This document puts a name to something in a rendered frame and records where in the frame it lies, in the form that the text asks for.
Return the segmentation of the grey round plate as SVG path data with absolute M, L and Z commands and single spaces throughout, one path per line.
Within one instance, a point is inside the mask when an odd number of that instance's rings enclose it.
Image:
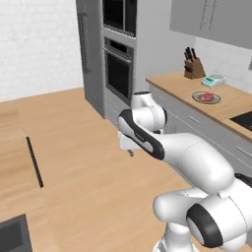
M 200 95 L 202 95 L 202 94 L 212 94 L 212 95 L 214 95 L 214 99 L 210 100 L 210 101 L 200 100 Z M 204 104 L 217 104 L 221 101 L 221 97 L 218 94 L 214 94 L 211 92 L 194 92 L 194 93 L 192 93 L 192 98 L 194 100 L 196 100 L 197 102 L 201 102 Z

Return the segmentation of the black wall oven stack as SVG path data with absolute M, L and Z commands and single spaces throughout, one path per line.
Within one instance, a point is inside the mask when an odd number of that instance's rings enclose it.
M 137 0 L 102 0 L 103 25 L 119 34 L 136 37 Z M 134 48 L 125 41 L 104 38 L 106 87 L 130 104 L 133 89 Z

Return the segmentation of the grey base cupboards run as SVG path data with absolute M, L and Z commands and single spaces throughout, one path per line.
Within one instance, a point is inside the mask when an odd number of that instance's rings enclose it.
M 170 114 L 169 132 L 199 135 L 222 153 L 236 172 L 252 177 L 252 142 L 154 85 L 150 85 L 150 91 L 154 100 Z

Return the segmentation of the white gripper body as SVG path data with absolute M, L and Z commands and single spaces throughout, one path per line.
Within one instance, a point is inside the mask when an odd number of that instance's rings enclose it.
M 133 140 L 126 137 L 121 132 L 118 132 L 118 139 L 119 139 L 119 148 L 121 150 L 134 151 L 141 149 L 139 145 L 137 145 Z

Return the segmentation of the black hob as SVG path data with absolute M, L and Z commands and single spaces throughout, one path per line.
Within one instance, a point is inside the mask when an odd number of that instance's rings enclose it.
M 231 121 L 252 132 L 252 110 L 232 117 Z

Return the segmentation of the grey wall cupboards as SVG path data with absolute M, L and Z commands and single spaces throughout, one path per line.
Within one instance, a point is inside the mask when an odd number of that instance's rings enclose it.
M 252 0 L 172 0 L 170 28 L 252 49 Z

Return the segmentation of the wooden knife block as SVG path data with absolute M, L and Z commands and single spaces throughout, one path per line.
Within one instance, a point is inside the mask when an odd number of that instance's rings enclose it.
M 184 51 L 184 77 L 194 80 L 205 78 L 206 74 L 200 58 L 193 48 L 186 47 Z

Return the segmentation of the grey fridge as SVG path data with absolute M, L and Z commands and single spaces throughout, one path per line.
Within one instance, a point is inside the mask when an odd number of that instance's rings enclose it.
M 104 116 L 99 0 L 76 0 L 85 98 Z

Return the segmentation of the dark grey sink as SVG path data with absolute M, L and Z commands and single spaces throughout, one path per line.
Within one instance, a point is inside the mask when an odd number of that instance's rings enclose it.
M 0 222 L 0 252 L 32 252 L 26 215 Z

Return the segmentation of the teal kitchen scale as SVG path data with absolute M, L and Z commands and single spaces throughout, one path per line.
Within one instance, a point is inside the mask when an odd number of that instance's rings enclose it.
M 222 75 L 212 74 L 210 76 L 205 77 L 202 80 L 202 84 L 206 87 L 213 88 L 225 83 L 225 77 Z

